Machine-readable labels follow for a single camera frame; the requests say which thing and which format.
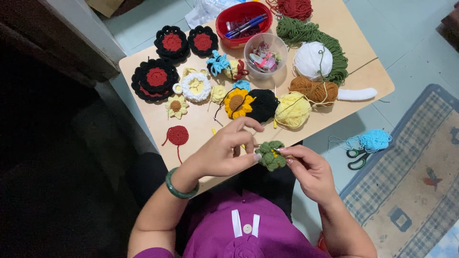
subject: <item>table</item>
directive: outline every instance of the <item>table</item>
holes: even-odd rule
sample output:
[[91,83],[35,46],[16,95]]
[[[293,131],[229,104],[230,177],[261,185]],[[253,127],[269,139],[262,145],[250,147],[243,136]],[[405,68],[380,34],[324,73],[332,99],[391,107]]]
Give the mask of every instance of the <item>table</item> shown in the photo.
[[[372,87],[378,91],[378,94],[374,99],[368,101],[336,101],[330,107],[323,107],[311,112],[306,123],[297,129],[285,129],[280,126],[274,129],[273,122],[271,122],[264,126],[265,131],[263,133],[254,135],[258,143],[280,140],[286,146],[291,146],[394,91],[394,84],[381,65],[381,62],[375,59],[377,57],[376,54],[371,49],[344,3],[340,0],[312,0],[312,7],[314,12],[310,21],[318,23],[320,26],[319,30],[340,41],[345,56],[349,59],[347,71],[349,73],[355,71],[346,79],[345,84],[341,88],[360,90]],[[215,21],[204,24],[204,26],[210,26],[215,32]],[[276,34],[276,26],[277,21],[273,20],[273,25],[268,32]],[[218,51],[220,54],[223,54],[223,52],[227,53],[229,60],[243,59],[243,49],[229,49],[219,42]],[[294,79],[291,68],[295,51],[295,49],[289,49],[287,65],[278,71],[272,79],[256,81],[251,79],[250,76],[246,76],[245,79],[250,81],[252,89],[274,90],[274,83],[276,83],[277,96],[287,93],[287,87],[290,86],[290,82]],[[132,56],[125,57],[120,61],[119,66],[129,86],[131,85],[131,76],[134,74],[135,68],[141,62],[146,62],[148,56],[154,59],[159,58],[155,46],[137,52]],[[185,63],[177,66],[177,72],[181,76],[183,69],[186,67],[195,69],[205,67],[207,59],[191,54]],[[211,77],[213,85],[217,85],[222,81],[225,81],[224,85],[227,90],[232,89],[232,83],[224,74],[220,74],[216,78]],[[207,112],[208,101],[198,104],[190,103],[188,113],[181,120],[177,118],[168,119],[166,108],[164,107],[165,101],[147,103],[138,98],[132,89],[131,93],[134,95],[140,112],[157,144],[162,144],[165,141],[166,132],[172,126],[183,125],[188,129],[190,138],[186,144],[179,148],[182,160],[185,160],[196,152],[200,146],[213,136],[212,128],[216,130],[221,128],[213,120],[213,116],[218,108],[218,105],[215,103],[210,104],[209,112]],[[224,110],[218,112],[217,119],[222,124],[228,124],[231,121]],[[177,158],[177,146],[167,142],[164,146],[158,145],[158,149],[168,169],[180,165]],[[226,179],[228,177],[211,176],[200,179],[199,193],[220,184]]]

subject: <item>yellow crochet sunflower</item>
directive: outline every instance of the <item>yellow crochet sunflower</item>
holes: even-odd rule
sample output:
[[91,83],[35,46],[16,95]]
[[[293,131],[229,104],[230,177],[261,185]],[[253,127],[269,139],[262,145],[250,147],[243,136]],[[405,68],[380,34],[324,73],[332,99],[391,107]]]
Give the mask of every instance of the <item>yellow crochet sunflower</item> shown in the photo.
[[247,94],[247,90],[236,88],[226,96],[224,104],[229,118],[238,118],[252,112],[250,103],[253,102],[253,98]]
[[168,98],[166,103],[166,109],[168,110],[168,115],[170,117],[176,117],[178,119],[182,118],[182,115],[185,115],[188,111],[186,108],[189,107],[188,103],[185,102],[183,96],[173,96]]

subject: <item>green crochet piece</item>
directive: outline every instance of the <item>green crochet piece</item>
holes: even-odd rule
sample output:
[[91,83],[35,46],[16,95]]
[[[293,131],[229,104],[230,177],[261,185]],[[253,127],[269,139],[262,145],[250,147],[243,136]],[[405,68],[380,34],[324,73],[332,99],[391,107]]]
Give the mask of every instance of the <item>green crochet piece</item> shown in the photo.
[[273,172],[276,168],[285,166],[285,158],[274,149],[285,147],[284,144],[278,140],[266,141],[260,148],[255,150],[256,153],[261,153],[261,160],[258,163],[265,166],[269,171]]

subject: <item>white button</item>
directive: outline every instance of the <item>white button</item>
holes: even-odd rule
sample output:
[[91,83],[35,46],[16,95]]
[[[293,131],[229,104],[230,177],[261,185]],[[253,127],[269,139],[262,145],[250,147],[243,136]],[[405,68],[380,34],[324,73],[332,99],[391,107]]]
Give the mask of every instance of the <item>white button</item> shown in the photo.
[[252,226],[250,226],[249,224],[245,224],[244,225],[244,233],[250,234],[250,232],[252,232]]

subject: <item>bangle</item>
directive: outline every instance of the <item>bangle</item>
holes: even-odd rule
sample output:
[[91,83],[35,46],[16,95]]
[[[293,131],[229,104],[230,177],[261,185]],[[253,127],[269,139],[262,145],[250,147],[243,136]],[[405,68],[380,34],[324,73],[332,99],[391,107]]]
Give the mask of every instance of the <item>bangle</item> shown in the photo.
[[167,188],[169,189],[169,192],[171,192],[171,194],[177,198],[180,198],[180,199],[190,199],[192,198],[193,196],[196,195],[196,193],[198,193],[198,190],[199,190],[199,182],[196,184],[196,187],[189,193],[182,193],[180,191],[178,191],[177,189],[174,188],[174,186],[172,186],[172,182],[171,182],[171,177],[172,177],[172,174],[178,169],[177,168],[173,168],[171,169],[167,175],[166,175],[166,186]]

